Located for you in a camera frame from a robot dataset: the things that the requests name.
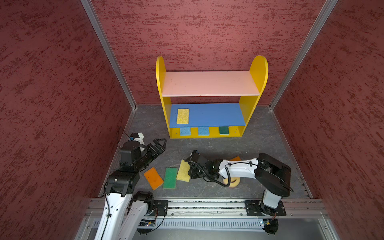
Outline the blue sponge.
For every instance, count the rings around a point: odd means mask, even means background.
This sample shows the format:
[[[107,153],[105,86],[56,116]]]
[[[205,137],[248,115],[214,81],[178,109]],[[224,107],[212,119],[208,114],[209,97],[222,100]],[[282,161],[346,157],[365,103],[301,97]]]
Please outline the blue sponge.
[[[191,128],[180,128],[180,136],[190,136],[191,134]]]
[[[199,127],[198,128],[198,135],[199,136],[209,136],[210,135],[210,128],[209,127]]]

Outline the light green sponge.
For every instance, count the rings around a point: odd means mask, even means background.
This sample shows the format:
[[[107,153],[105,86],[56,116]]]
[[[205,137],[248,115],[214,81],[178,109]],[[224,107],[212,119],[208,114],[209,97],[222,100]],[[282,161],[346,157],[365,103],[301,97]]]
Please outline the light green sponge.
[[[177,168],[166,168],[163,189],[174,190],[177,183]]]

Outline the dark green scrub sponge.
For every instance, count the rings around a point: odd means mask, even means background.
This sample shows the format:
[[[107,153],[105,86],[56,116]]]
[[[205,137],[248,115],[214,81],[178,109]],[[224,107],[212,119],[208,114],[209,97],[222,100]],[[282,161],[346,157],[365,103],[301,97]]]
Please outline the dark green scrub sponge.
[[[219,134],[220,135],[229,135],[230,134],[230,130],[229,130],[229,127],[219,127]]]

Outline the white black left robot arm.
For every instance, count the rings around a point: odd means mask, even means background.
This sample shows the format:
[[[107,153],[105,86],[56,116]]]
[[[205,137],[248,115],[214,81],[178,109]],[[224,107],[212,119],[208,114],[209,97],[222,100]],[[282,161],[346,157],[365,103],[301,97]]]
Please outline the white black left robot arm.
[[[140,173],[166,150],[166,139],[145,145],[139,133],[132,134],[120,148],[120,167],[108,177],[103,194],[105,206],[96,233],[97,240],[131,240],[139,224],[158,209],[150,192],[135,192]]]

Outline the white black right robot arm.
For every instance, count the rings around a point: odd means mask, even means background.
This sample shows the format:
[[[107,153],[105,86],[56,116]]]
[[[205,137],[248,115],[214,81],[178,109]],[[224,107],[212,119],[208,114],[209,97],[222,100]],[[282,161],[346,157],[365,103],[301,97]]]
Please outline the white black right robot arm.
[[[292,169],[268,154],[244,161],[208,160],[198,151],[193,151],[185,160],[190,166],[191,179],[203,178],[228,188],[235,178],[249,178],[259,181],[266,190],[260,203],[262,213],[273,214],[282,198],[290,196]]]

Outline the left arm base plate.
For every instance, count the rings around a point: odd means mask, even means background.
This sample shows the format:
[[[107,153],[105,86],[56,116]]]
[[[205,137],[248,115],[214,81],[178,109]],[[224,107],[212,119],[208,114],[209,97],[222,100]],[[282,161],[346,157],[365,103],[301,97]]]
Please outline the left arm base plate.
[[[150,216],[154,218],[155,216],[166,216],[168,212],[168,205],[168,200],[154,200],[145,217]]]

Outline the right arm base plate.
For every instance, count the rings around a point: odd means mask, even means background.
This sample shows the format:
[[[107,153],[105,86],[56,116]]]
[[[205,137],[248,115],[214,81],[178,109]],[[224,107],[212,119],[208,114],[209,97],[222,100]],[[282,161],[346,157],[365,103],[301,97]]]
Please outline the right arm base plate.
[[[245,207],[249,217],[285,217],[287,215],[282,201],[279,201],[275,209],[265,205],[262,200],[246,200]]]

